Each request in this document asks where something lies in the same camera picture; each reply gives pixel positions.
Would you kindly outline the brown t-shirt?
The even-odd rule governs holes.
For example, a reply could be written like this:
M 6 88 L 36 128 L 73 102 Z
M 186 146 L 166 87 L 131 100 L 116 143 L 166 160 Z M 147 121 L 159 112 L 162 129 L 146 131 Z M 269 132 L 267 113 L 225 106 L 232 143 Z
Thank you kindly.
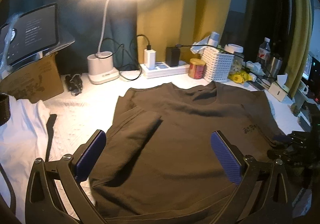
M 263 91 L 217 82 L 129 89 L 89 176 L 97 211 L 109 223 L 212 221 L 235 189 L 210 145 L 217 130 L 261 162 L 282 134 Z

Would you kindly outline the white mug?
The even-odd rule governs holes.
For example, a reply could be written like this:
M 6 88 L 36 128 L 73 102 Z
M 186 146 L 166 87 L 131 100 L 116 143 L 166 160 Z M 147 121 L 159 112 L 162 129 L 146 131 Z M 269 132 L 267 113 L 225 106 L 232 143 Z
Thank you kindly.
M 302 80 L 300 81 L 298 89 L 302 94 L 308 94 L 309 87 Z

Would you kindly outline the tissue box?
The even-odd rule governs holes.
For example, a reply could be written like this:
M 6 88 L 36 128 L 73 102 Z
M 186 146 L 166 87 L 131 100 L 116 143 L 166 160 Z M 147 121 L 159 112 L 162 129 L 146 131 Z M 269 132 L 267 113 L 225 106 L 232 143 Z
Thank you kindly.
M 277 75 L 276 80 L 271 84 L 268 92 L 279 102 L 282 102 L 289 94 L 289 88 L 285 85 L 287 81 L 287 73 Z

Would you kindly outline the white cloth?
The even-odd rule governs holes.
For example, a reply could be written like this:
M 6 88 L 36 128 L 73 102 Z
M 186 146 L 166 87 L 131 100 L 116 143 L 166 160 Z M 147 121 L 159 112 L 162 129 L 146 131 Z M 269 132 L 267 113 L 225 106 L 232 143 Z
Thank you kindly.
M 16 197 L 16 217 L 25 223 L 25 197 L 36 158 L 44 159 L 50 110 L 43 101 L 33 104 L 10 96 L 10 119 L 1 126 L 1 165 Z

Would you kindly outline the computer monitor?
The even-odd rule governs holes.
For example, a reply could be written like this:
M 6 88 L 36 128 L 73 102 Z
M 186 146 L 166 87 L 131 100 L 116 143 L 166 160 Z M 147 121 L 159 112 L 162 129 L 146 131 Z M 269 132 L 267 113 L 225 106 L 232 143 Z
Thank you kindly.
M 305 68 L 304 68 L 303 75 L 302 75 L 302 77 L 303 77 L 305 80 L 309 80 L 311 67 L 312 67 L 312 56 L 310 56 L 310 55 L 308 54 L 307 60 L 306 60 L 306 64 L 305 64 Z

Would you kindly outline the smartphone on table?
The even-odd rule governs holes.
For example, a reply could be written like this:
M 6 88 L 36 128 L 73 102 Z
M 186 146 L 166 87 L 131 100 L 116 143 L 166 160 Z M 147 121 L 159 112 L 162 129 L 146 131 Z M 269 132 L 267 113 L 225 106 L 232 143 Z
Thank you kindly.
M 250 86 L 252 86 L 253 88 L 255 88 L 256 90 L 258 91 L 265 91 L 265 90 L 268 90 L 267 87 L 264 87 L 263 85 L 257 83 L 257 82 L 253 82 L 253 81 L 248 81 L 248 84 Z

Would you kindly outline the steel thermos cup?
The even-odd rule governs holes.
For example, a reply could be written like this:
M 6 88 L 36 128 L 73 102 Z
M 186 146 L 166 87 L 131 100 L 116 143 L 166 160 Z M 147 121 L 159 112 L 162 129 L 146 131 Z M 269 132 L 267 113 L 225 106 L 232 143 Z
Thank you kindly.
M 268 64 L 266 66 L 266 76 L 267 76 L 267 80 L 272 83 L 274 82 L 274 79 L 277 77 L 278 72 L 281 68 L 283 59 L 281 57 L 275 57 L 272 56 L 269 61 Z

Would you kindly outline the yellow snack bag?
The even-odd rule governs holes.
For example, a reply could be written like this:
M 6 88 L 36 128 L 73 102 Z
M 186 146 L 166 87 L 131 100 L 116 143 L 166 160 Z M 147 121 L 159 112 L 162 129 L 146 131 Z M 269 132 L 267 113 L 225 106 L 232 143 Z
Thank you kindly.
M 246 71 L 241 70 L 241 71 L 238 71 L 238 72 L 235 72 L 235 73 L 230 73 L 228 75 L 228 79 L 230 79 L 231 81 L 233 81 L 233 82 L 235 82 L 237 84 L 244 85 L 245 82 L 248 82 L 248 81 L 253 81 L 254 82 L 256 80 L 256 77 L 252 73 L 247 73 Z

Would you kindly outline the cardboard box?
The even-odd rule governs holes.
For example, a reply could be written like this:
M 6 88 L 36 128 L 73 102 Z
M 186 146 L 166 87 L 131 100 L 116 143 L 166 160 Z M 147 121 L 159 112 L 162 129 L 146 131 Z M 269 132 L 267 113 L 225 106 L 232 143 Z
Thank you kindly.
M 64 92 L 58 72 L 56 54 L 32 62 L 8 75 L 1 81 L 1 93 L 31 103 L 45 101 Z

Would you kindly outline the white perforated basket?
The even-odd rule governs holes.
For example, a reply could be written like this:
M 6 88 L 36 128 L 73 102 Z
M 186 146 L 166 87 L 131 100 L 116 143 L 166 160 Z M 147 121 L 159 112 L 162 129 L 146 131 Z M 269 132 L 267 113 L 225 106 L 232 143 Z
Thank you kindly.
M 227 82 L 234 56 L 214 47 L 205 47 L 201 59 L 206 63 L 204 79 L 208 82 Z

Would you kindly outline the glass jar white lid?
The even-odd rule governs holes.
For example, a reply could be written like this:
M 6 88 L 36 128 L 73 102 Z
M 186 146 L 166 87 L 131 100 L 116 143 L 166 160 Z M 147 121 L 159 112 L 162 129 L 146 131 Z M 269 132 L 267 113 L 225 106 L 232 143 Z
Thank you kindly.
M 234 56 L 230 74 L 240 72 L 242 69 L 242 62 L 244 61 L 244 48 L 236 44 L 226 44 L 225 51 Z

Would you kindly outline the red gold tin can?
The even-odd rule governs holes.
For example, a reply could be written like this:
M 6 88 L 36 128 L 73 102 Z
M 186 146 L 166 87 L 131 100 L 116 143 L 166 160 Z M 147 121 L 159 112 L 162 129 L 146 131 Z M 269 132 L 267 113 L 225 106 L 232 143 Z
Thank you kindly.
M 191 58 L 188 76 L 193 79 L 201 79 L 203 77 L 205 67 L 205 61 L 197 58 Z

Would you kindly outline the white charger plug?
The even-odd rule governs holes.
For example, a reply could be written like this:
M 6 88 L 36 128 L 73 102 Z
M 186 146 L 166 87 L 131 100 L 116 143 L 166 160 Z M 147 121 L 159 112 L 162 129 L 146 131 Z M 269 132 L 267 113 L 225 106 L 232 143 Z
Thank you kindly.
M 149 70 L 155 68 L 156 63 L 156 51 L 155 50 L 144 50 L 144 64 Z

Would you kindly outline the black power adapter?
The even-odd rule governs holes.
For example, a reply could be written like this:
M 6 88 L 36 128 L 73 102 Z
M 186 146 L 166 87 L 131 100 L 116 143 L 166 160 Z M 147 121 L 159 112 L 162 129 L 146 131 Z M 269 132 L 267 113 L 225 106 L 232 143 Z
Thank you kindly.
M 167 47 L 165 51 L 165 63 L 169 67 L 178 66 L 180 61 L 180 48 L 178 47 Z

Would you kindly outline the teal curtain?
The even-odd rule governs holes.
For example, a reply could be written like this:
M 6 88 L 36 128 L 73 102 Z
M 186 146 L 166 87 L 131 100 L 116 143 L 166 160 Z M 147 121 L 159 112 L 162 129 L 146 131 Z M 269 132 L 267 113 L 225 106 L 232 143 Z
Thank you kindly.
M 61 74 L 87 72 L 87 56 L 97 51 L 106 0 L 2 0 L 1 24 L 17 12 L 27 12 L 56 3 L 59 26 L 69 32 L 75 42 L 56 55 Z M 136 70 L 136 0 L 110 0 L 106 15 L 103 51 L 114 53 L 115 67 Z

